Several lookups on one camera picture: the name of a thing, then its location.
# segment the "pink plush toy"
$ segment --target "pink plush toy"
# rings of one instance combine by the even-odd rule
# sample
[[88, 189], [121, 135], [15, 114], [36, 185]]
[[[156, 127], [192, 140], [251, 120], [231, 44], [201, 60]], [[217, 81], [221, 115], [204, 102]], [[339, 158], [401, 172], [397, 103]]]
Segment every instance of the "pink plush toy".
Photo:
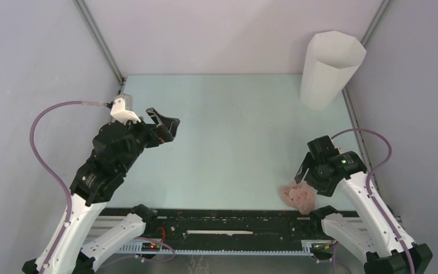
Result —
[[293, 182], [290, 187], [282, 187], [281, 199], [287, 206], [297, 208], [304, 215], [315, 208], [315, 191], [306, 182]]

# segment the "red wire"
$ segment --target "red wire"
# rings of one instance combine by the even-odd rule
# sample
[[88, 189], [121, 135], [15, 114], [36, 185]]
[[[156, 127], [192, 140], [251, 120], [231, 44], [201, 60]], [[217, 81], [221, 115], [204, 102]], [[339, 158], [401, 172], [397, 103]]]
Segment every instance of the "red wire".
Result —
[[160, 240], [160, 241], [163, 242], [165, 240], [165, 228], [164, 227], [158, 227], [157, 230], [162, 230], [162, 240]]

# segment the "light blue table surface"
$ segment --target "light blue table surface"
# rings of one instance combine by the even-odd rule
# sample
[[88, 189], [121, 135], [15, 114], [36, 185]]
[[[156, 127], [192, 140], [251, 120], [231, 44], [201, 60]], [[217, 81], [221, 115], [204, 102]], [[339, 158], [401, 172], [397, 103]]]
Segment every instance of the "light blue table surface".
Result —
[[[293, 181], [307, 142], [352, 127], [342, 96], [311, 110], [299, 100], [300, 82], [301, 75], [129, 76], [124, 92], [138, 116], [154, 107], [181, 123], [172, 143], [143, 152], [108, 206], [291, 209], [279, 190]], [[353, 133], [337, 139], [343, 151], [359, 151]], [[354, 210], [339, 191], [317, 196], [317, 208], [328, 204]]]

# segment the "white wall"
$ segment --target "white wall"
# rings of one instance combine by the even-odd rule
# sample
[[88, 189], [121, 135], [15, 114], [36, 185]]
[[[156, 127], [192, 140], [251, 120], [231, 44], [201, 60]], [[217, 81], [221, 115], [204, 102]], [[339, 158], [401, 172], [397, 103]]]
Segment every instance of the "white wall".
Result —
[[[31, 123], [65, 100], [110, 101], [117, 83], [72, 0], [0, 1], [0, 274], [45, 248], [66, 204], [34, 159]], [[107, 110], [70, 106], [45, 117], [37, 146], [65, 182], [91, 151]]]
[[361, 39], [381, 0], [88, 0], [121, 72], [297, 74], [315, 33]]
[[[350, 87], [361, 125], [394, 149], [378, 172], [388, 203], [430, 246], [427, 273], [438, 273], [438, 1], [394, 1]], [[379, 163], [385, 145], [367, 141]]]

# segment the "white paper cylinder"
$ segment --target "white paper cylinder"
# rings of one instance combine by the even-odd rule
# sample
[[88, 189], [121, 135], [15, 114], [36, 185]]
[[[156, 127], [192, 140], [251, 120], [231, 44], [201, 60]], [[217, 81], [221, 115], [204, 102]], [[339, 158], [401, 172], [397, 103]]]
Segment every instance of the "white paper cylinder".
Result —
[[315, 34], [308, 44], [299, 98], [310, 108], [327, 107], [347, 84], [367, 51], [338, 31]]

